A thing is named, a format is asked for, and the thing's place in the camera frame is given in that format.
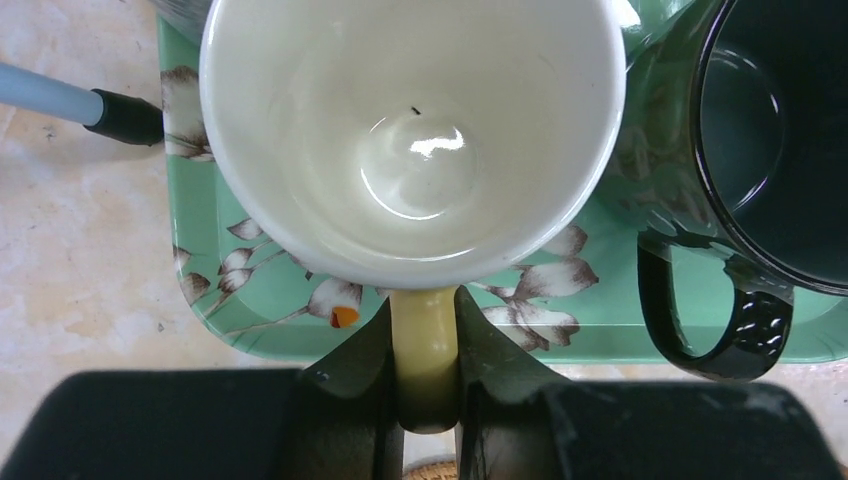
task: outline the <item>light blue pole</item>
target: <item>light blue pole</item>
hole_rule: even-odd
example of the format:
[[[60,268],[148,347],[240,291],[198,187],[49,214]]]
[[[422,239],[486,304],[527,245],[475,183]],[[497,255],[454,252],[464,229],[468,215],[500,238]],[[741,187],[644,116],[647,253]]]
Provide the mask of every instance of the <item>light blue pole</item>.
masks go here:
[[[0,103],[86,126],[103,116],[100,95],[5,63],[0,63]]]

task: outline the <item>black rubber cap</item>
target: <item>black rubber cap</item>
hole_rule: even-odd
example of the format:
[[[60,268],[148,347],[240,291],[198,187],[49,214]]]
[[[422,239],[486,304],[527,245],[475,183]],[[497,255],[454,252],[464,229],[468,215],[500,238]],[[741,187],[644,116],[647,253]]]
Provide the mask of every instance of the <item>black rubber cap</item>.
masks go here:
[[[162,110],[141,98],[95,88],[92,92],[103,99],[103,115],[85,128],[104,137],[130,145],[155,145],[165,138]]]

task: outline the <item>yellow mug handle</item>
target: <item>yellow mug handle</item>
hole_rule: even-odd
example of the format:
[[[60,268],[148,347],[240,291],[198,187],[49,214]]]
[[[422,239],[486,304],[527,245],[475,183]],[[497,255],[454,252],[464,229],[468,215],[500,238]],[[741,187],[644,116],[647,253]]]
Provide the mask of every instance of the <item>yellow mug handle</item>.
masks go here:
[[[395,290],[389,297],[398,421],[413,433],[450,430],[459,416],[457,288]]]

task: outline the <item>mug handle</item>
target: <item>mug handle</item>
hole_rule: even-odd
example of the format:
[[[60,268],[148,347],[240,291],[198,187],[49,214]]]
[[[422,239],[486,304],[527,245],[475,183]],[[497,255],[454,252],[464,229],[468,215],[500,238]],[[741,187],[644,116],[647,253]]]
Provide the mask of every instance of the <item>mug handle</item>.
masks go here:
[[[733,274],[736,257],[726,260],[725,273],[733,281],[734,290],[730,323],[715,347],[698,356],[677,316],[669,243],[643,232],[638,244],[642,315],[651,340],[669,362],[710,380],[732,381],[754,380],[777,363],[792,323],[789,301],[768,288],[758,288],[745,275]]]
[[[441,433],[459,418],[457,288],[394,290],[389,296],[398,423],[413,433]]]

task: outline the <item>wicker surface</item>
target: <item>wicker surface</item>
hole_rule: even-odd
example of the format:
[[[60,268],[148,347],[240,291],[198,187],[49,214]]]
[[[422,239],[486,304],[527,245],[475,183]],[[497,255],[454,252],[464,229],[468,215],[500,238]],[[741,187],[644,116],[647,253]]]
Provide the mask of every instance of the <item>wicker surface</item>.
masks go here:
[[[455,480],[456,461],[440,461],[412,468],[404,473],[403,480]]]

